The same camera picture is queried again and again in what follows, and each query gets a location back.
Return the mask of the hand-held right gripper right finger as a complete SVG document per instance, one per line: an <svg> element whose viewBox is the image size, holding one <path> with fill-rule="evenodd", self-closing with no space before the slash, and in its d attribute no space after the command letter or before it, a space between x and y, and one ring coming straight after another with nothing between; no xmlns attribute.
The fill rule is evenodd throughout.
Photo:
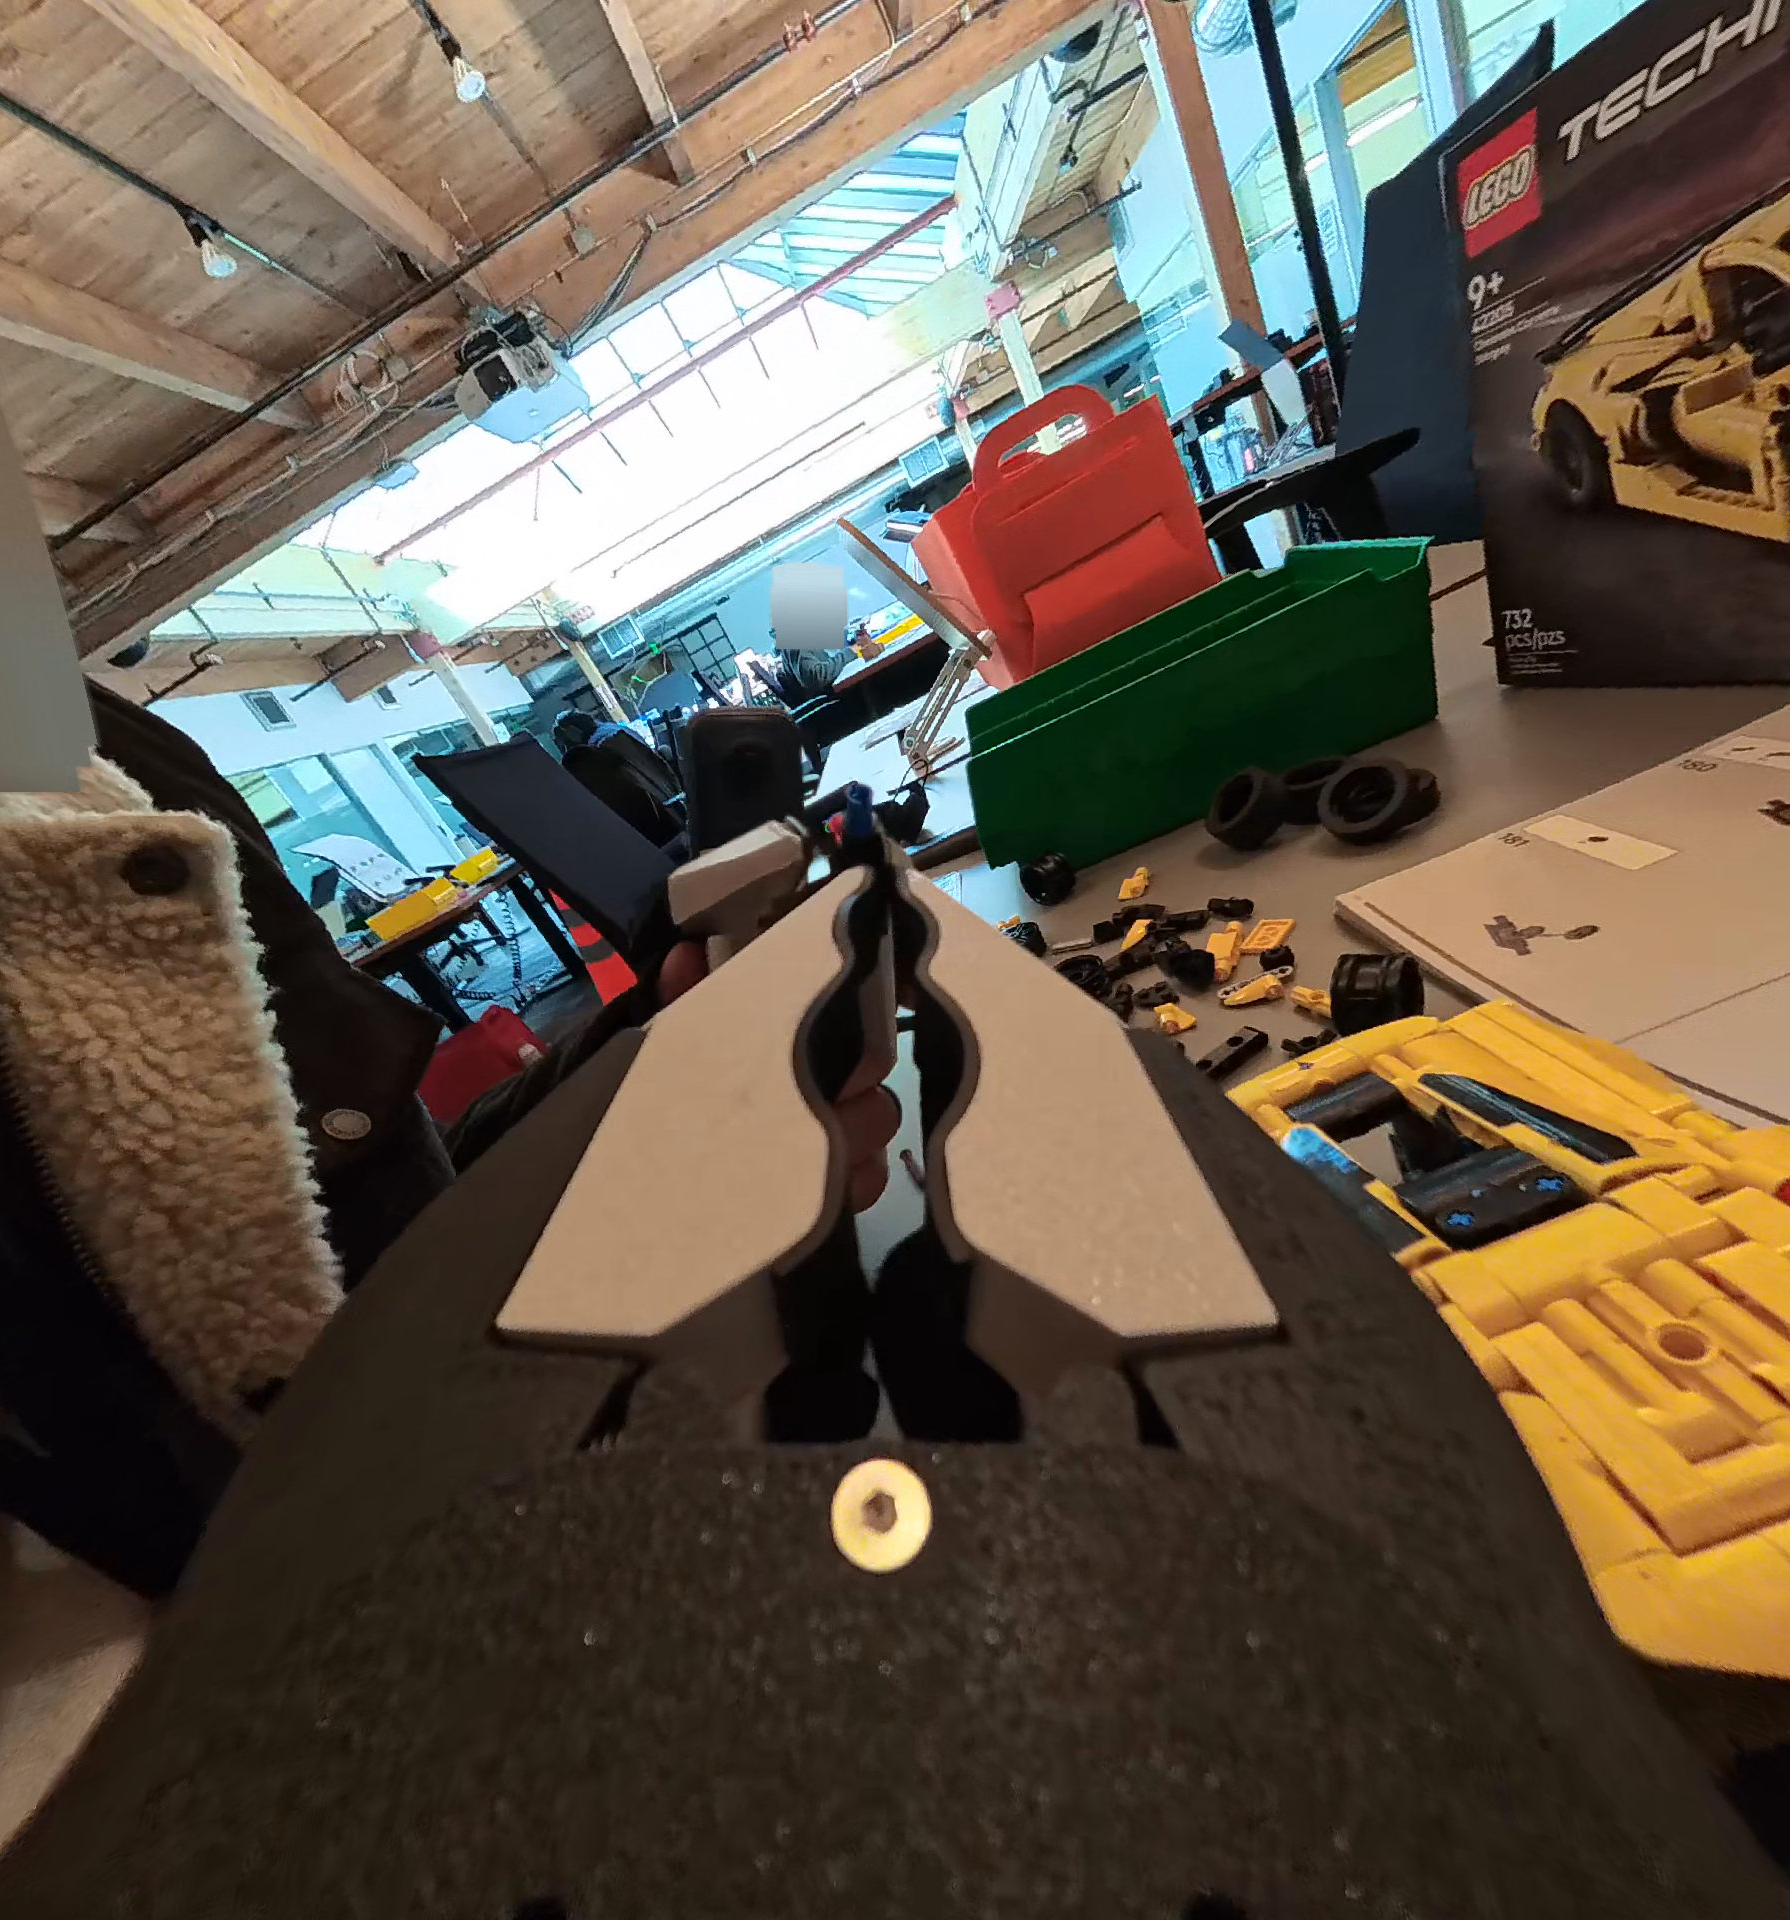
<svg viewBox="0 0 1790 1920"><path fill-rule="evenodd" d="M1124 1024L928 881L888 884L888 934L923 1204L879 1274L892 1428L1004 1442L1079 1374L1277 1341Z"/></svg>

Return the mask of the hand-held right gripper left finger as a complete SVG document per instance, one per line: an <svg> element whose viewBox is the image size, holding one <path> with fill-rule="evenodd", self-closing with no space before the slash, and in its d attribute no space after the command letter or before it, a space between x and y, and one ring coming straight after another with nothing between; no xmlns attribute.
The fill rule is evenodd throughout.
<svg viewBox="0 0 1790 1920"><path fill-rule="evenodd" d="M832 1104L859 1062L851 908L888 878L829 878L647 1024L499 1341L681 1369L782 1442L874 1428Z"/></svg>

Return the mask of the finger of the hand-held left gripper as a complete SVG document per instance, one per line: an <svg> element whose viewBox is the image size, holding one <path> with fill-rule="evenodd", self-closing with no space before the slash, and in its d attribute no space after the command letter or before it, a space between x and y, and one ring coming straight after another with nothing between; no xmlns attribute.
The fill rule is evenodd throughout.
<svg viewBox="0 0 1790 1920"><path fill-rule="evenodd" d="M668 876L670 921L676 933L757 933L799 893L810 861L810 837L799 821L749 830Z"/></svg>
<svg viewBox="0 0 1790 1920"><path fill-rule="evenodd" d="M859 974L859 1062L851 1071L851 1098L858 1098L883 1089L899 1050L897 936L885 899L866 898L851 908L851 936Z"/></svg>

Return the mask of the yellow toy brick car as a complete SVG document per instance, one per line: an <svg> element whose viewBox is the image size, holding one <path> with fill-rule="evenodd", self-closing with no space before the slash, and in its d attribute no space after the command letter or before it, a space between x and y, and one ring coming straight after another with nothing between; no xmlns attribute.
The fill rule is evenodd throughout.
<svg viewBox="0 0 1790 1920"><path fill-rule="evenodd" d="M1790 1125L1508 1001L1228 1096L1455 1336L1614 1635L1790 1683Z"/></svg>

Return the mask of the building instruction booklet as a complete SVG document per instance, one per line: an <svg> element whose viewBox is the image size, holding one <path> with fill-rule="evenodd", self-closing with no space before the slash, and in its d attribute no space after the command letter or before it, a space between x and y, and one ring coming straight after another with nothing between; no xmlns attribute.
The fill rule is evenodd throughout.
<svg viewBox="0 0 1790 1920"><path fill-rule="evenodd" d="M1790 1125L1790 708L1337 908L1460 995Z"/></svg>

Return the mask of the person's left forearm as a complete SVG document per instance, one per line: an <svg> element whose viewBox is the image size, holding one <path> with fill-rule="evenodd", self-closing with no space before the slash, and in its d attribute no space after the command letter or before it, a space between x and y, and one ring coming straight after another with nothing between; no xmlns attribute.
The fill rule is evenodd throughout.
<svg viewBox="0 0 1790 1920"><path fill-rule="evenodd" d="M551 1044L539 1061L499 1083L499 1087L481 1093L441 1134L452 1171L455 1176L465 1173L590 1058L600 1054L606 1044L628 1032L644 1029L655 1012L699 986L708 970L706 946L679 941L652 978L608 1002L580 1032Z"/></svg>

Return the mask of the person's left hand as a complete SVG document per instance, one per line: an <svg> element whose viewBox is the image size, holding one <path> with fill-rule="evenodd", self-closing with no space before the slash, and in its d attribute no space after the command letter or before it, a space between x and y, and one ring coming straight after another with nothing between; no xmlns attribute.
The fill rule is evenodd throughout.
<svg viewBox="0 0 1790 1920"><path fill-rule="evenodd" d="M888 1152L904 1125L899 1096L859 1069L838 1093L832 1116L844 1149L849 1212L872 1208L887 1189Z"/></svg>

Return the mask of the orange traffic cone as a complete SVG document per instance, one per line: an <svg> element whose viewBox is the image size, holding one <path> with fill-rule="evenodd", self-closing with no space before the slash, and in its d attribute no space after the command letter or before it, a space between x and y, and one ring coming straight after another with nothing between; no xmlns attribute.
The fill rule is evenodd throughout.
<svg viewBox="0 0 1790 1920"><path fill-rule="evenodd" d="M619 1001L632 995L639 986L639 974L630 962L557 891L548 888L547 902L567 933L580 967L594 988L598 1002L601 1007L614 1007Z"/></svg>

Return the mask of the black office chair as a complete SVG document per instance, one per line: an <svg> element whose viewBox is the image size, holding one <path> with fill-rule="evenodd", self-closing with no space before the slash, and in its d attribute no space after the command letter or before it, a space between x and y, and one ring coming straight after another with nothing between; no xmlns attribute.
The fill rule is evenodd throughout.
<svg viewBox="0 0 1790 1920"><path fill-rule="evenodd" d="M1247 525L1277 511L1317 513L1323 541L1482 537L1455 276L1437 155L1425 152L1368 202L1359 324L1333 443L1203 509L1223 574L1262 566Z"/></svg>
<svg viewBox="0 0 1790 1920"><path fill-rule="evenodd" d="M412 768L628 965L639 974L660 965L676 933L668 844L650 842L527 737L415 754Z"/></svg>

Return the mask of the red container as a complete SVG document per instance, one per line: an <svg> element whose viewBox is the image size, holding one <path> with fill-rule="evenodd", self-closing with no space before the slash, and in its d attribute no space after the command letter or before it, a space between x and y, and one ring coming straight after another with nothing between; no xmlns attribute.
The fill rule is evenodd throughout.
<svg viewBox="0 0 1790 1920"><path fill-rule="evenodd" d="M486 1093L535 1065L547 1044L523 1016L491 1004L460 1032L436 1042L419 1080L419 1098L436 1128L453 1127Z"/></svg>

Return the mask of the pile of black yellow bricks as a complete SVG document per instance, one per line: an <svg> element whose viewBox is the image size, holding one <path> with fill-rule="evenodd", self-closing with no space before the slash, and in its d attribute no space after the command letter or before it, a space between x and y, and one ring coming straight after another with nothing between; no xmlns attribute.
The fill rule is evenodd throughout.
<svg viewBox="0 0 1790 1920"><path fill-rule="evenodd" d="M1416 962L1333 949L1317 916L1262 910L1240 893L1162 899L1137 864L1083 919L1019 903L993 928L1130 1032L1157 1033L1217 1083L1308 1065L1326 1048L1426 1011Z"/></svg>

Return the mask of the yellow plastic bin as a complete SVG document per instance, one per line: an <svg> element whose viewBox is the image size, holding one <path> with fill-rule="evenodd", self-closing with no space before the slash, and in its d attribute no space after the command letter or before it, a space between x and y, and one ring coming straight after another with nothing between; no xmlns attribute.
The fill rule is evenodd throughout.
<svg viewBox="0 0 1790 1920"><path fill-rule="evenodd" d="M463 917L486 917L476 903L497 874L504 869L504 855L493 848L470 852L436 876L419 883L410 893L392 899L378 912L369 913L363 924L379 941L389 941L406 933L436 921L445 912L460 908Z"/></svg>

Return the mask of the red cardboard carrier box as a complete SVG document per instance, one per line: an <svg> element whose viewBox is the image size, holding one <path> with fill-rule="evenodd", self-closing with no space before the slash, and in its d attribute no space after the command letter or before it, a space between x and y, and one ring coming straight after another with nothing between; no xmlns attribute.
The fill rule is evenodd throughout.
<svg viewBox="0 0 1790 1920"><path fill-rule="evenodd" d="M987 433L971 478L913 541L930 590L992 637L1010 688L1217 588L1218 562L1160 403L1115 411L1084 386Z"/></svg>

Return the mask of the green plastic bin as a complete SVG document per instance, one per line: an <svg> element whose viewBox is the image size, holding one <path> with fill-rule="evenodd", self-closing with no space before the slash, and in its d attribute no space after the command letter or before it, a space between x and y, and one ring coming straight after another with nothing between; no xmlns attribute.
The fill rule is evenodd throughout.
<svg viewBox="0 0 1790 1920"><path fill-rule="evenodd" d="M1240 771L1430 723L1429 555L1422 539L1297 546L977 701L964 781L987 862L1088 869L1203 821Z"/></svg>

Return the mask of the white shirt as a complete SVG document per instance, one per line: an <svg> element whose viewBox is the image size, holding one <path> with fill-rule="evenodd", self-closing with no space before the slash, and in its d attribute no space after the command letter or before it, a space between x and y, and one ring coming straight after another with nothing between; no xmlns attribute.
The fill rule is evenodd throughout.
<svg viewBox="0 0 1790 1920"><path fill-rule="evenodd" d="M137 1669L155 1609L0 1513L0 1855Z"/></svg>

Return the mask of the toy car set box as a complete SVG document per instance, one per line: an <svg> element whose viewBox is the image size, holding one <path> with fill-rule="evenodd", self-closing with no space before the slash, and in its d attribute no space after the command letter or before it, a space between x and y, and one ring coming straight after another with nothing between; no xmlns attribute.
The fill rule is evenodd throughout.
<svg viewBox="0 0 1790 1920"><path fill-rule="evenodd" d="M1790 685L1790 3L1656 3L1443 165L1511 686Z"/></svg>

